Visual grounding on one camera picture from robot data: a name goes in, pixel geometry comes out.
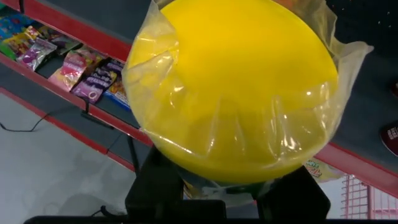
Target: gray floor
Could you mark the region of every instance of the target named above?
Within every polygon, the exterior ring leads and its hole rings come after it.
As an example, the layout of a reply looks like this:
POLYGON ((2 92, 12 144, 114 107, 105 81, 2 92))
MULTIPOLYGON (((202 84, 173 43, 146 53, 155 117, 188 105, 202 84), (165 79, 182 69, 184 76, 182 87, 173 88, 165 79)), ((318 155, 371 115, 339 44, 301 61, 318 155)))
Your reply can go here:
MULTIPOLYGON (((30 129, 40 119, 0 94, 0 122, 30 129)), ((42 121, 34 133, 0 129, 0 223, 36 215, 91 215, 101 205, 124 211, 135 174, 42 121)))

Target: store shelf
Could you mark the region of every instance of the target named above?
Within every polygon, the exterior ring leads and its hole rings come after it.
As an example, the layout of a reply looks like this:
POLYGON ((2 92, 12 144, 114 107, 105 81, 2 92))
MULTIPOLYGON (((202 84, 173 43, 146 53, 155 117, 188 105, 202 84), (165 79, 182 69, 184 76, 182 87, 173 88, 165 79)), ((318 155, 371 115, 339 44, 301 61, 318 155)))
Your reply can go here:
POLYGON ((42 111, 62 124, 60 128, 103 154, 113 145, 122 132, 94 123, 81 116, 81 108, 51 93, 32 80, 0 63, 0 88, 42 111))
POLYGON ((27 16, 125 61, 149 3, 150 0, 24 0, 23 6, 27 16))
MULTIPOLYGON (((51 76, 51 74, 53 74, 56 69, 61 67, 62 61, 62 58, 52 58, 38 69, 38 73, 35 73, 28 68, 25 68, 24 66, 18 64, 17 62, 7 58, 5 55, 0 54, 1 63, 7 65, 14 71, 17 71, 18 73, 29 78, 38 85, 50 90, 56 95, 61 96, 63 99, 84 110, 86 107, 86 103, 84 100, 69 92, 65 92, 64 90, 60 89, 59 87, 55 86, 47 80, 47 78, 51 76)), ((94 116, 95 118, 102 120, 104 123, 109 124, 116 129, 119 129, 120 131, 144 142, 149 146, 152 145, 150 139, 144 133, 134 127, 134 125, 137 126, 137 122, 131 113, 128 115, 123 108, 120 108, 116 104, 107 103, 106 101, 105 103, 101 103, 100 105, 102 105, 101 109, 95 105, 89 105, 89 114, 94 116), (130 123, 126 123, 118 117, 113 116, 111 113, 107 112, 108 110, 114 114, 122 115, 122 119, 130 123)))
POLYGON ((21 11, 19 7, 19 0, 0 0, 0 2, 13 8, 14 10, 21 11))
POLYGON ((398 58, 369 54, 354 84, 341 124, 317 157, 330 165, 398 196, 398 157, 379 137, 398 119, 398 99, 390 87, 398 80, 398 58))
MULTIPOLYGON (((131 43, 145 18, 150 0, 113 2, 23 0, 21 2, 24 12, 31 18, 60 30, 102 53, 125 61, 131 43)), ((355 32, 351 28, 340 19, 336 30, 339 39, 344 42, 367 40, 359 37, 365 33, 362 31, 357 31, 357 35, 351 35, 350 33, 355 32)), ((386 53, 386 50, 378 50, 389 49, 389 45, 397 46, 397 42, 391 41, 389 37, 374 42, 377 43, 376 53, 366 58, 336 136, 317 157, 398 197, 398 159, 382 145, 378 133, 382 126, 398 119, 398 100, 388 90, 391 82, 396 81, 398 61, 394 57, 386 56, 388 54, 379 54, 386 53)), ((82 99, 64 92, 47 81, 46 78, 60 66, 62 62, 60 59, 49 61, 38 70, 39 74, 31 72, 3 55, 0 55, 0 62, 77 107, 82 109, 85 107, 82 99)), ((148 146, 152 144, 150 139, 138 130, 139 125, 134 117, 106 98, 96 105, 90 105, 89 112, 144 144, 148 146)), ((126 151, 118 150, 112 151, 116 156, 123 157, 126 151)))

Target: plastic wrap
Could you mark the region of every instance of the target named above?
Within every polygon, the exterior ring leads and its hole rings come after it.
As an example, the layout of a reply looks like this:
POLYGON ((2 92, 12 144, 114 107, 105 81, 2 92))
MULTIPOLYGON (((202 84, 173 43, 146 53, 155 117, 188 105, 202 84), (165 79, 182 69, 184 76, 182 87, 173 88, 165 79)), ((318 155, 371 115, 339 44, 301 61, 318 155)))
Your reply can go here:
POLYGON ((324 0, 279 3, 285 7, 150 5, 123 83, 142 130, 186 170, 229 183, 267 181, 333 136, 372 47, 338 42, 324 0))

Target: black cable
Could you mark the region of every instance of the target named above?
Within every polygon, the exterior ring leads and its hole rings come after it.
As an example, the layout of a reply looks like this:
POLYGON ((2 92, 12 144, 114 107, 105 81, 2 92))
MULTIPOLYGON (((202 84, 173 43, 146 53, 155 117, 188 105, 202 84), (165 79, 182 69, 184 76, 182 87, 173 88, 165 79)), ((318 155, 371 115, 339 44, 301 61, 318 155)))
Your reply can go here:
POLYGON ((101 209, 99 209, 98 211, 96 211, 95 213, 91 214, 90 217, 94 217, 96 214, 98 214, 99 212, 101 212, 101 209))
POLYGON ((71 108, 74 108, 74 106, 68 106, 68 107, 66 107, 66 108, 61 108, 61 109, 59 109, 59 110, 52 111, 52 112, 49 112, 49 113, 45 114, 42 118, 40 118, 40 119, 38 120, 38 122, 35 123, 35 125, 33 126, 33 128, 30 129, 30 130, 15 130, 15 129, 9 129, 9 128, 6 128, 2 123, 0 123, 0 128, 3 129, 3 130, 5 130, 5 131, 10 131, 10 132, 15 132, 15 133, 31 133, 31 132, 34 132, 34 131, 35 131, 35 128, 37 127, 37 125, 39 125, 39 123, 42 122, 46 117, 51 116, 51 115, 54 115, 54 114, 57 114, 57 113, 65 112, 66 110, 71 109, 71 108))

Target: colorful packaged candy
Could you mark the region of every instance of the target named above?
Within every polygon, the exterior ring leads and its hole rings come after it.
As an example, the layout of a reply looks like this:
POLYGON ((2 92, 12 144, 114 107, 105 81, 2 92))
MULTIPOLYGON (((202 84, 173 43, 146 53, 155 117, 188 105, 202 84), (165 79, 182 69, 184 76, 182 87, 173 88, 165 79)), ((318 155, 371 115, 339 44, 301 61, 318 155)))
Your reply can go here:
POLYGON ((96 50, 93 50, 87 46, 82 46, 79 49, 76 50, 79 54, 84 55, 86 58, 91 60, 91 63, 88 64, 86 68, 86 73, 90 74, 91 72, 94 71, 94 69, 97 67, 97 65, 105 59, 105 55, 97 52, 96 50))
POLYGON ((124 109, 130 111, 129 101, 127 100, 126 92, 124 91, 122 79, 118 77, 111 87, 104 92, 104 96, 115 101, 124 109))
POLYGON ((40 37, 40 33, 30 26, 25 32, 2 41, 0 51, 15 60, 30 49, 37 37, 40 37))
POLYGON ((93 73, 85 77, 72 90, 76 96, 88 99, 90 103, 95 103, 100 98, 102 92, 107 89, 115 81, 116 73, 97 68, 93 73))
POLYGON ((37 38, 30 49, 17 58, 17 61, 26 67, 35 71, 36 68, 44 61, 46 56, 57 49, 57 46, 40 38, 37 38))
POLYGON ((65 91, 70 91, 92 64, 91 58, 71 50, 65 57, 62 67, 55 71, 49 81, 65 91))
POLYGON ((122 70, 123 70, 124 64, 115 59, 112 59, 104 67, 105 67, 105 69, 108 69, 109 71, 115 72, 116 75, 118 77, 120 77, 122 75, 122 70))
POLYGON ((339 179, 344 176, 344 172, 322 162, 316 158, 308 160, 304 164, 308 172, 318 183, 324 183, 331 180, 339 179))
POLYGON ((77 40, 61 34, 60 32, 53 30, 47 26, 43 26, 39 29, 39 32, 50 41, 51 43, 58 46, 57 53, 63 55, 71 49, 77 47, 80 43, 77 40))
POLYGON ((14 14, 0 19, 0 39, 8 39, 24 31, 25 26, 34 21, 22 14, 14 14))

